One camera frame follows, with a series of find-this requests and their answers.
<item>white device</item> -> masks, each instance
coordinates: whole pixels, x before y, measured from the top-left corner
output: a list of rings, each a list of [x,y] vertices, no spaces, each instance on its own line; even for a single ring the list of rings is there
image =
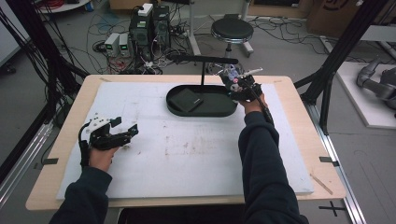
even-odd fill
[[[111,36],[106,40],[105,47],[107,50],[107,55],[109,57],[117,57],[120,53],[120,34],[113,33]]]
[[[132,48],[128,34],[120,34],[120,55],[121,57],[131,57]]]
[[[148,16],[150,11],[152,10],[152,4],[150,3],[145,3],[143,4],[143,9],[137,11],[137,15],[139,16]]]

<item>table surface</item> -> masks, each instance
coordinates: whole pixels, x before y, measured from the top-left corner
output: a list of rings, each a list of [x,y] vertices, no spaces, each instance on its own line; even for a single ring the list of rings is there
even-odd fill
[[[288,117],[290,127],[304,159],[306,169],[314,184],[315,192],[298,195],[298,200],[342,199],[346,191],[332,163],[320,162],[319,157],[328,157],[317,131],[309,118],[300,96],[288,77],[255,76],[258,83],[273,83],[278,97]],[[26,202],[29,210],[58,209],[63,201],[56,200],[69,154],[78,138],[78,131],[103,82],[180,82],[199,83],[201,76],[88,76],[78,93],[64,126],[49,154],[58,158],[57,164],[45,165]],[[219,83],[219,77],[206,76],[205,83]],[[110,200],[109,207],[161,206],[183,204],[243,203],[242,196],[149,198]]]

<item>small black object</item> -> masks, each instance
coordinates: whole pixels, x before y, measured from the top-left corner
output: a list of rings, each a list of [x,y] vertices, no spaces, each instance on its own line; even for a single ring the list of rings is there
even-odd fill
[[[186,88],[168,100],[170,104],[183,112],[190,112],[200,105],[204,99]]]
[[[58,163],[58,158],[44,159],[43,165],[52,165]]]

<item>person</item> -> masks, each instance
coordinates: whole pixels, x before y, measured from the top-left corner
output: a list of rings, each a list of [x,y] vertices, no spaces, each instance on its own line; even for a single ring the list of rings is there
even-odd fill
[[[246,127],[238,140],[245,196],[244,223],[307,223],[299,213],[297,198],[289,185],[278,150],[279,135],[268,123],[257,100],[240,102]],[[106,173],[117,151],[92,150],[90,167],[66,190],[64,203],[50,223],[104,223],[108,205]]]
[[[107,173],[118,148],[98,150],[90,154],[90,166],[83,168],[80,178],[70,184],[64,202],[49,223],[104,223],[108,208],[106,192],[112,177]]]

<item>black metal pole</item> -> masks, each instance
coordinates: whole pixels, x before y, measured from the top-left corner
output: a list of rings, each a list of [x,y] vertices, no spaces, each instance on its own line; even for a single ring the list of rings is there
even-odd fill
[[[388,0],[365,0],[320,69],[315,74],[294,84],[299,88],[311,81],[311,85],[307,91],[302,94],[302,100],[311,105],[314,105],[320,94],[325,91],[320,110],[320,127],[325,133],[327,133],[326,127],[332,79],[338,68],[347,58],[347,55],[353,50],[387,2]]]

